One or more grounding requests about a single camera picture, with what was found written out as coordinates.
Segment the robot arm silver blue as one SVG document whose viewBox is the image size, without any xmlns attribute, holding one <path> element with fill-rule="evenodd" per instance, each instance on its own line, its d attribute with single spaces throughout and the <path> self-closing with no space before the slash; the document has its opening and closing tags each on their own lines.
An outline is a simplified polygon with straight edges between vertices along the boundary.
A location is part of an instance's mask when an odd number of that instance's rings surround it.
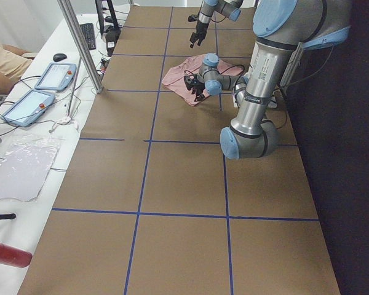
<svg viewBox="0 0 369 295">
<path fill-rule="evenodd" d="M 188 17 L 188 22 L 197 22 L 196 31 L 192 33 L 189 39 L 190 48 L 193 48 L 195 44 L 201 45 L 207 35 L 214 13 L 218 13 L 235 22 L 239 18 L 242 4 L 243 1 L 204 0 L 198 13 Z"/>
<path fill-rule="evenodd" d="M 351 9 L 352 1 L 261 1 L 253 17 L 256 58 L 248 77 L 221 74 L 214 53 L 206 54 L 198 73 L 184 77 L 196 101 L 205 98 L 204 92 L 232 91 L 239 112 L 220 133 L 225 157 L 259 158 L 276 149 L 278 132 L 265 112 L 292 53 L 344 42 Z"/>
</svg>

